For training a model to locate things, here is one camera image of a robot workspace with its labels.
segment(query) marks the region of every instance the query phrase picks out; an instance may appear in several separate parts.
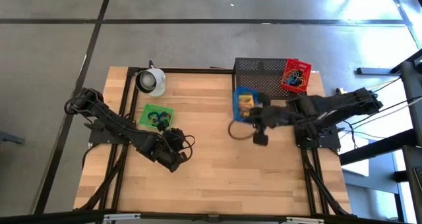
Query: concrete floor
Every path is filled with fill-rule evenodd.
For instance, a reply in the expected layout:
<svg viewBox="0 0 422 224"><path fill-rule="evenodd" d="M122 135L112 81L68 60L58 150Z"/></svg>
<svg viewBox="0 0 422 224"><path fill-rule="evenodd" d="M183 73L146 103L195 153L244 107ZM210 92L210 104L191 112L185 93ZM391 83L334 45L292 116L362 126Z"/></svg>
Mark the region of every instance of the concrete floor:
<svg viewBox="0 0 422 224"><path fill-rule="evenodd" d="M96 18L101 4L0 0L0 18ZM105 17L401 19L392 0L110 0ZM0 147L0 216L32 210L92 30L90 24L0 24L0 130L26 139L23 146ZM319 70L332 94L337 87L354 90L391 80L356 76L354 70L392 67L416 50L402 25L103 25L84 86L102 90L110 66L144 67L149 59L158 67L231 68L236 57L292 57ZM73 121L47 212L72 209L89 135L83 123L80 117ZM366 130L388 136L377 134L382 125Z"/></svg>

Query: green container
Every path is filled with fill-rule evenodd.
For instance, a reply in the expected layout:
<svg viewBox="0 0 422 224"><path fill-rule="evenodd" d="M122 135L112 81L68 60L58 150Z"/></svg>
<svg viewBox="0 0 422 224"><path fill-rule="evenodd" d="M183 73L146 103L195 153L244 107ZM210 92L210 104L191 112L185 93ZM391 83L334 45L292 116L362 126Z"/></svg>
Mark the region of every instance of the green container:
<svg viewBox="0 0 422 224"><path fill-rule="evenodd" d="M171 121L173 120L174 109L164 107L164 106L159 106L159 105L153 105L149 103L145 104L144 111L142 112L142 115L140 116L139 124L150 127L150 128L157 128L156 126L152 124L151 119L148 118L148 114L151 112L156 112L158 114L162 112L166 112L170 114L169 125L171 125Z"/></svg>

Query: red box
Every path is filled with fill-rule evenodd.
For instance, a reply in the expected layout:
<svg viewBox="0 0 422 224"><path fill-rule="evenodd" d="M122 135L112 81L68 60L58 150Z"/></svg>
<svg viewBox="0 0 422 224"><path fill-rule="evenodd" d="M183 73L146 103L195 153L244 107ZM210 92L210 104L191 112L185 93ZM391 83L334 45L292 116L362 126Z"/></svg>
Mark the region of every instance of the red box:
<svg viewBox="0 0 422 224"><path fill-rule="evenodd" d="M304 63L295 59L288 59L286 68L284 69L283 78L282 78L282 88L289 90L291 92L301 93L306 92L308 87L309 76L311 75L312 65ZM287 81L290 78L290 75L295 71L300 70L302 72L301 77L298 77L299 80L303 81L301 86L291 86L287 84Z"/></svg>

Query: white cable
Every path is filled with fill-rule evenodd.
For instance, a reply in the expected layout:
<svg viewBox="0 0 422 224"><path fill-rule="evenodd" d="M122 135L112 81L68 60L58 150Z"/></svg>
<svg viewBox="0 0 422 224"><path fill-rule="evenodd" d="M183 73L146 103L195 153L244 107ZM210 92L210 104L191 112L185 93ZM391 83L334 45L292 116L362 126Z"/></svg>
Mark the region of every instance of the white cable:
<svg viewBox="0 0 422 224"><path fill-rule="evenodd" d="M410 105L413 105L413 104L415 104L415 103L417 103L418 101L421 101L422 100L422 98L419 98L419 99L417 99L417 100L415 100L415 101L413 101L413 102L411 102L411 103L409 103L407 106L404 106L404 107L401 107L401 108L399 108L399 109L397 109L397 110L395 110L395 111L393 111L393 112L390 112L390 113L388 113L388 114L386 114L386 115L383 115L383 116L380 116L380 117L378 117L378 118L375 118L375 119L371 119L370 121L367 121L367 122L365 122L365 123L363 123L363 124L361 124L361 125L359 125L359 126L357 126L357 127L355 127L353 130L355 130L355 129L357 129L357 128L359 128L359 127L361 127L361 126L363 126L363 125L365 125L365 124L367 124L367 123L369 123L369 122L372 122L372 121L375 121L375 120L377 120L377 119L381 119L381 118L383 118L383 117L385 117L385 116L387 116L387 115L391 115L391 114L393 114L393 113L395 113L395 112L397 112L397 111L400 111L400 110L402 110L402 109L404 109L404 108L407 108L407 107L409 107ZM349 131L349 132L347 132L347 133L345 133L340 139L342 139L345 135L347 135L348 133L350 133L351 131Z"/></svg>

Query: wooden tabletop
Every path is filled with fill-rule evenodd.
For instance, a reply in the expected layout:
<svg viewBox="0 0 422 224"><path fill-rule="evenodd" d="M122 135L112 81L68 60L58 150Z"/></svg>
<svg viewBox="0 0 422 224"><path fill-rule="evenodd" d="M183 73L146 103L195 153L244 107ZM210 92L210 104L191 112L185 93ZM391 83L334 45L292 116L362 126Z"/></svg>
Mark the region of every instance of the wooden tabletop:
<svg viewBox="0 0 422 224"><path fill-rule="evenodd" d="M110 67L105 83L104 101L116 112L126 73L127 67ZM309 215L303 166L293 127L267 129L268 146L253 144L252 139L233 140L227 133L233 118L231 87L228 74L167 73L164 95L152 98L139 93L136 120L145 103L174 108L171 126L193 135L196 143L192 158L174 173L159 163L152 163L131 146L119 211ZM133 89L132 81L127 112ZM311 74L307 93L324 95L319 73ZM284 102L272 103L282 105ZM252 131L251 125L233 126L233 133L239 136ZM102 144L87 155L75 208L85 204L103 181L109 151L110 144ZM338 156L324 149L319 150L319 155L324 183L342 207L350 211ZM316 207L321 212L317 190L314 184ZM112 191L110 188L106 207L111 206Z"/></svg>

